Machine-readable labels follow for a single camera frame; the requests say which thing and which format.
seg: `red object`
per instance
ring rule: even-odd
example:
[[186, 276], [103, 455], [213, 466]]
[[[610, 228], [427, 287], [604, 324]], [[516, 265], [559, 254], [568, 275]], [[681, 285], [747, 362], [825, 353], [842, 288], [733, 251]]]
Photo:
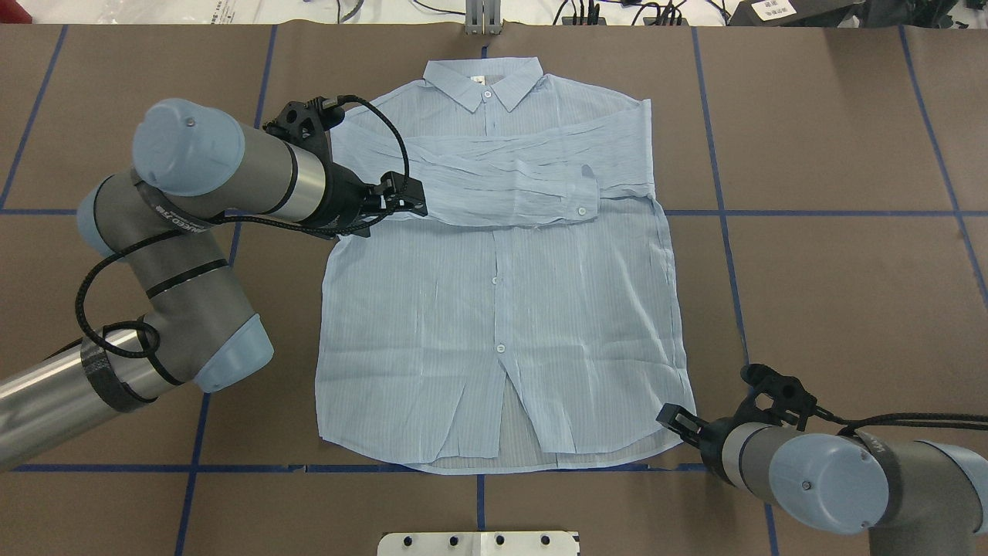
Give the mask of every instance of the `red object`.
[[0, 0], [0, 23], [31, 23], [33, 19], [14, 0]]

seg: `white floor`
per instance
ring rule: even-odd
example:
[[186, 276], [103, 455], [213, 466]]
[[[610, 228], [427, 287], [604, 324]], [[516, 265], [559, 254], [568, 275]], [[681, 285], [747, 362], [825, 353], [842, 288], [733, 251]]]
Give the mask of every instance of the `white floor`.
[[[346, 14], [357, 0], [340, 0], [342, 13]], [[223, 23], [281, 23], [293, 19], [306, 19], [321, 23], [335, 23], [337, 0], [20, 0], [36, 23], [139, 23], [139, 24], [193, 24], [211, 23], [217, 6], [228, 15]], [[422, 0], [436, 8], [463, 11], [463, 0]], [[738, 0], [724, 0], [727, 10], [734, 11]], [[950, 12], [956, 21], [972, 28], [988, 29], [984, 11], [963, 8], [964, 0]], [[506, 21], [529, 25], [549, 25], [559, 0], [502, 0], [501, 15]], [[693, 26], [722, 26], [723, 20], [706, 0], [686, 0], [682, 6], [684, 16]], [[629, 25], [637, 7], [622, 7], [617, 3], [604, 3], [601, 17], [608, 25]], [[642, 16], [653, 15], [649, 8]], [[572, 15], [569, 7], [563, 16]], [[462, 22], [463, 17], [432, 12], [412, 3], [411, 0], [365, 0], [360, 12], [347, 22], [418, 24], [441, 21]]]

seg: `light blue shirt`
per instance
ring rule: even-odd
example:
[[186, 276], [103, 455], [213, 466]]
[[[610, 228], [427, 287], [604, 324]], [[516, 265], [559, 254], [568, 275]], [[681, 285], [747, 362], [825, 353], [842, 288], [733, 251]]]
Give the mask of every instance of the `light blue shirt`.
[[[694, 403], [650, 102], [535, 58], [430, 61], [373, 102], [429, 216], [395, 215], [329, 257], [320, 435], [441, 473], [599, 467], [677, 444], [655, 422]], [[401, 166], [363, 108], [331, 137], [365, 181]]]

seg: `brown table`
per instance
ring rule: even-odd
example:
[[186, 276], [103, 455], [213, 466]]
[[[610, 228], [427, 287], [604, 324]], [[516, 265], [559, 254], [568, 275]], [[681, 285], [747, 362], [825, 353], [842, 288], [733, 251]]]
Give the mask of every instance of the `brown table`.
[[[288, 100], [373, 98], [429, 59], [486, 46], [653, 99], [704, 417], [733, 412], [746, 360], [799, 376], [845, 417], [988, 413], [988, 33], [461, 29], [0, 27], [0, 376], [79, 335], [72, 300], [98, 257], [74, 209], [127, 167], [154, 102], [185, 97], [256, 125]], [[0, 552], [370, 555], [388, 531], [486, 527], [579, 530], [588, 555], [866, 554], [864, 535], [772, 513], [683, 446], [622, 471], [449, 478], [323, 442], [311, 385], [331, 245], [219, 233], [274, 361], [208, 398], [181, 388], [0, 475]], [[147, 302], [116, 265], [89, 307], [105, 323]], [[988, 454], [984, 434], [876, 431]]]

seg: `gray robot arm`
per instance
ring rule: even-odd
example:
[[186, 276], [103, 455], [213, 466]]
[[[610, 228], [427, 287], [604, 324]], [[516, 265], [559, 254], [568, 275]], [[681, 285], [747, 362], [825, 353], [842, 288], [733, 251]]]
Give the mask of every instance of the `gray robot arm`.
[[407, 158], [404, 175], [388, 172], [377, 185], [332, 161], [325, 132], [343, 120], [348, 98], [356, 97], [289, 103], [266, 133], [181, 99], [147, 112], [134, 168], [107, 178], [77, 215], [83, 237], [105, 256], [149, 243], [125, 261], [153, 310], [139, 329], [87, 334], [0, 383], [0, 470], [185, 382], [214, 392], [268, 363], [274, 349], [260, 316], [209, 231], [232, 220], [226, 209], [324, 237], [366, 234], [368, 218], [396, 211], [427, 213]]
[[[700, 449], [728, 484], [818, 529], [868, 531], [872, 556], [974, 554], [988, 532], [988, 461], [959, 446], [807, 433], [811, 415], [833, 417], [793, 377], [765, 365], [742, 371], [753, 392], [734, 417], [706, 422], [667, 404], [658, 420]], [[754, 400], [774, 400], [758, 410]], [[796, 426], [782, 426], [782, 422]]]

